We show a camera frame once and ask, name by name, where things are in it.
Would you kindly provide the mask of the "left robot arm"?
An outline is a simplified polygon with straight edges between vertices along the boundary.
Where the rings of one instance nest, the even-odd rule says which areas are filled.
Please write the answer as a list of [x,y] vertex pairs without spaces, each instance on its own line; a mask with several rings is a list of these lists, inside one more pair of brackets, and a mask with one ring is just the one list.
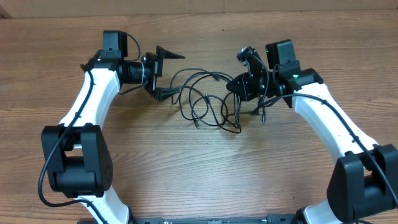
[[163,101],[176,88],[159,88],[165,59],[181,55],[156,47],[154,53],[127,59],[131,35],[118,30],[103,32],[103,46],[81,65],[85,80],[69,112],[56,126],[45,126],[42,148],[45,163],[39,175],[38,196],[48,207],[81,203],[95,223],[135,223],[131,209],[112,186],[113,162],[102,128],[114,97],[124,84],[143,87]]

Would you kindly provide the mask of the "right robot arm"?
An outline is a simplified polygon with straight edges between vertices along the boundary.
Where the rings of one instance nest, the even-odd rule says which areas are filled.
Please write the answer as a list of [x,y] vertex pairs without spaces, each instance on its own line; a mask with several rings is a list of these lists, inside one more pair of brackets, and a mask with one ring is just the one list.
[[284,100],[322,140],[335,167],[326,199],[279,215],[285,223],[364,223],[397,208],[397,149],[365,134],[333,99],[323,78],[302,69],[290,39],[266,45],[267,60],[252,47],[238,53],[247,72],[227,84],[239,101],[257,99],[254,113]]

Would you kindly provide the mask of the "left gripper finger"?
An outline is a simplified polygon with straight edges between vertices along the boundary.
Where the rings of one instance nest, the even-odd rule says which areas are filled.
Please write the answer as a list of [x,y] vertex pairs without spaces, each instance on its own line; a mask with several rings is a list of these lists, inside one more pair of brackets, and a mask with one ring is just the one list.
[[163,48],[163,47],[161,47],[159,45],[156,47],[156,54],[157,54],[159,60],[163,60],[163,59],[184,59],[185,58],[185,56],[173,53],[173,52],[171,52],[171,51],[169,51],[169,50],[167,50],[167,49],[165,49],[165,48]]
[[158,101],[164,101],[180,92],[181,88],[156,88],[154,98]]

